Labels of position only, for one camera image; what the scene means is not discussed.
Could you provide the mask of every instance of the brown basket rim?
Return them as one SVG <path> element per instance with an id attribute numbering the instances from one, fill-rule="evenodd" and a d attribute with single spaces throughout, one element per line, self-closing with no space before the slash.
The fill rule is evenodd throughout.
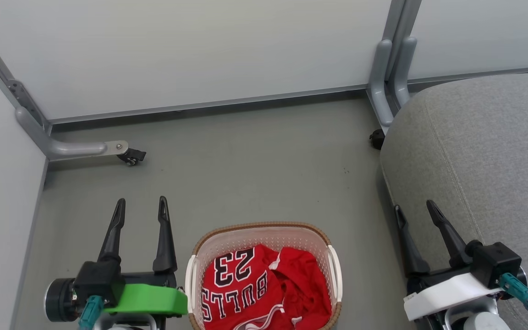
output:
<path id="1" fill-rule="evenodd" d="M 241 229 L 250 229 L 250 228 L 266 228 L 266 227 L 299 227 L 299 228 L 306 228 L 309 230 L 314 231 L 316 234 L 318 234 L 325 244 L 328 246 L 331 245 L 331 241 L 327 237 L 327 235 L 320 230 L 319 228 L 313 226 L 312 224 L 308 223 L 300 223 L 300 222 L 292 222 L 292 221 L 268 221 L 268 222 L 261 222 L 261 223 L 247 223 L 247 224 L 237 224 L 237 225 L 231 225 L 228 227 L 222 227 L 218 229 L 211 230 L 207 234 L 203 235 L 201 240 L 195 245 L 195 248 L 193 249 L 192 253 L 193 255 L 197 255 L 199 253 L 199 249 L 201 249 L 201 246 L 210 238 L 217 234 L 221 234 L 223 232 L 230 232 L 235 230 L 241 230 Z M 337 322 L 337 318 L 339 318 L 339 315 L 341 313 L 341 302 L 338 301 L 335 304 L 335 313 L 331 316 L 329 321 L 327 321 L 327 324 L 323 326 L 323 328 L 320 328 L 319 330 L 331 330 L 335 323 Z M 191 325 L 193 327 L 193 330 L 201 330 L 201 327 L 199 326 L 199 323 L 197 322 L 197 318 L 195 318 L 195 315 L 193 313 L 189 313 L 189 321 L 191 322 Z"/>

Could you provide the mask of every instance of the green plastic bracket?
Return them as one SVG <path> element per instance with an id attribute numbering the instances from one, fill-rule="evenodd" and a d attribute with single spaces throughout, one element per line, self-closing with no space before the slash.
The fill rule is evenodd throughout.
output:
<path id="1" fill-rule="evenodd" d="M 119 304 L 107 313 L 186 315 L 187 295 L 175 288 L 126 284 Z"/>

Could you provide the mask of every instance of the teal cable connector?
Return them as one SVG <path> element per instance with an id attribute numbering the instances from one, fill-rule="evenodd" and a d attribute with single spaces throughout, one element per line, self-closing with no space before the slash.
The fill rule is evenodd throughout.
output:
<path id="1" fill-rule="evenodd" d="M 528 287 L 511 273 L 505 272 L 498 281 L 498 285 L 508 294 L 519 299 L 528 310 Z"/>
<path id="2" fill-rule="evenodd" d="M 98 295 L 88 297 L 87 304 L 82 310 L 81 318 L 79 319 L 79 330 L 92 330 L 95 322 L 103 311 L 103 298 Z"/>

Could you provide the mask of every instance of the gray upholstered fabric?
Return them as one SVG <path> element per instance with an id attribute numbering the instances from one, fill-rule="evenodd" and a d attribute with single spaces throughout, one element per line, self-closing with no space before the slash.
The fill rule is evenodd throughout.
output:
<path id="1" fill-rule="evenodd" d="M 528 275 L 528 74 L 428 88 L 396 115 L 381 152 L 394 203 L 432 269 L 448 267 L 425 201 L 434 200 L 466 242 L 504 242 Z M 528 312 L 499 303 L 511 329 Z"/>

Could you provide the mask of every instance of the caster wheel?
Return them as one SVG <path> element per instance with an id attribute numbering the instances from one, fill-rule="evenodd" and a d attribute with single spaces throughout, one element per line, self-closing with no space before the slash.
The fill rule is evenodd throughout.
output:
<path id="1" fill-rule="evenodd" d="M 143 161 L 145 156 L 146 152 L 129 148 L 125 153 L 117 155 L 117 158 L 121 159 L 129 166 L 134 166 L 140 161 Z"/>
<path id="2" fill-rule="evenodd" d="M 384 142 L 384 132 L 382 129 L 375 130 L 370 135 L 370 142 L 372 143 L 372 146 L 374 149 L 380 150 L 382 149 L 382 144 Z"/>

